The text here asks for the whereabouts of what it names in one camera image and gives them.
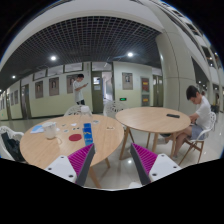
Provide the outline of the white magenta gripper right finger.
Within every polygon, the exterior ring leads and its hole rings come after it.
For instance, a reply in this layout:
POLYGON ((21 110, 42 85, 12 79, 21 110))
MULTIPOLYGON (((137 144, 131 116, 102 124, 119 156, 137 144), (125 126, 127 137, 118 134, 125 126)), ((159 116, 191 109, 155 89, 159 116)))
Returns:
POLYGON ((180 170, 180 167, 166 154, 155 154, 135 143, 131 144, 130 153, 142 185, 147 185, 180 170))

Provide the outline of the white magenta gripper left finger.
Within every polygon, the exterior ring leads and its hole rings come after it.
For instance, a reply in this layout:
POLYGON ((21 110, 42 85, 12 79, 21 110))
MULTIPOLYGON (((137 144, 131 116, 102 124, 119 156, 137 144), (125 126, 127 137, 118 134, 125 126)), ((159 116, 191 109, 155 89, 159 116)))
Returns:
POLYGON ((95 145, 90 144, 69 156, 60 155, 46 168, 46 171, 79 186, 83 186, 94 154, 95 145))

